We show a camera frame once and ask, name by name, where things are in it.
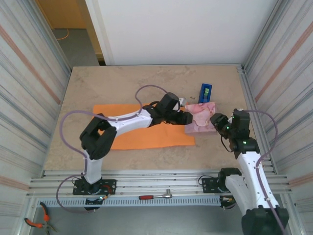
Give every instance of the orange mat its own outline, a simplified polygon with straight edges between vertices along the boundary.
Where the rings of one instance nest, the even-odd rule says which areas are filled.
[[[96,104],[93,113],[119,116],[138,110],[139,104]],[[162,148],[178,145],[195,145],[195,138],[184,133],[184,126],[160,124],[137,129],[115,138],[111,149]]]

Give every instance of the white wall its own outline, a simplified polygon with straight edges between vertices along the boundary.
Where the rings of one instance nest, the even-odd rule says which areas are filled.
[[[86,0],[107,65],[243,63],[277,0]]]

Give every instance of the metal frame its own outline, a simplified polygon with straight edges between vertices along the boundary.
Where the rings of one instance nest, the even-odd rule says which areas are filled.
[[[256,104],[249,88],[246,75],[243,73],[242,67],[237,66],[237,71],[243,87],[243,92],[249,109],[256,109]],[[262,126],[261,119],[258,114],[251,115],[251,121],[255,131],[257,141],[261,148],[261,152],[269,150],[268,140]],[[286,175],[277,174],[277,167],[271,158],[263,161],[264,172],[267,177],[269,186],[275,195],[279,195],[281,206],[287,208],[290,213],[290,221],[287,231],[292,235],[305,235],[305,230],[301,220],[299,219],[297,210],[294,207],[291,190],[289,188]],[[112,170],[103,171],[104,179],[116,179],[116,194],[110,197],[110,201],[101,206],[161,206],[167,205],[213,205],[212,201],[221,195],[229,195],[230,193],[207,193],[202,192],[201,185],[198,184],[198,178],[202,175],[210,175],[217,177],[218,170]],[[49,203],[50,207],[57,206],[55,201],[55,192],[60,182],[66,177],[73,174],[80,174],[80,171],[45,171],[40,179],[32,179],[30,189],[26,196],[24,207],[25,217],[32,219],[40,201]],[[170,189],[173,195],[172,201],[159,201],[155,204],[145,204],[138,202],[139,195],[145,194],[163,194],[166,189]],[[90,196],[72,195],[73,184],[71,181],[65,182],[60,189],[59,197],[62,203],[67,207],[85,207],[84,203],[77,205],[75,203],[83,202],[86,198],[95,198]],[[30,227],[21,221],[20,228],[17,228],[21,235],[29,234]]]

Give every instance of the blue container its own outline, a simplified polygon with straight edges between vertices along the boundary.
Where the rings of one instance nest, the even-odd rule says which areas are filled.
[[[210,102],[212,85],[202,83],[198,103]]]

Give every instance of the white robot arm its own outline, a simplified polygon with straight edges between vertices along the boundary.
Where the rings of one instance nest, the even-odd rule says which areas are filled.
[[[229,147],[239,161],[237,168],[222,168],[218,175],[218,188],[230,191],[243,215],[244,235],[280,235],[289,219],[286,209],[279,207],[269,188],[263,171],[257,141],[249,136],[250,116],[235,109],[229,122],[223,114],[215,114],[211,122],[221,135],[229,139]]]
[[[84,176],[86,183],[84,185],[91,189],[84,189],[84,191],[89,191],[91,194],[97,191],[95,183],[101,179],[102,160],[109,152],[115,137],[135,129],[148,128],[162,122],[175,125],[190,124],[192,115],[179,109],[184,103],[185,100],[183,98],[178,99],[173,93],[167,93],[161,101],[155,101],[150,105],[142,107],[140,113],[136,111],[117,117],[108,117],[116,121],[107,121],[98,117],[92,119],[80,135],[82,148],[87,156],[87,171]],[[99,130],[104,131],[104,133],[100,135],[98,133]]]

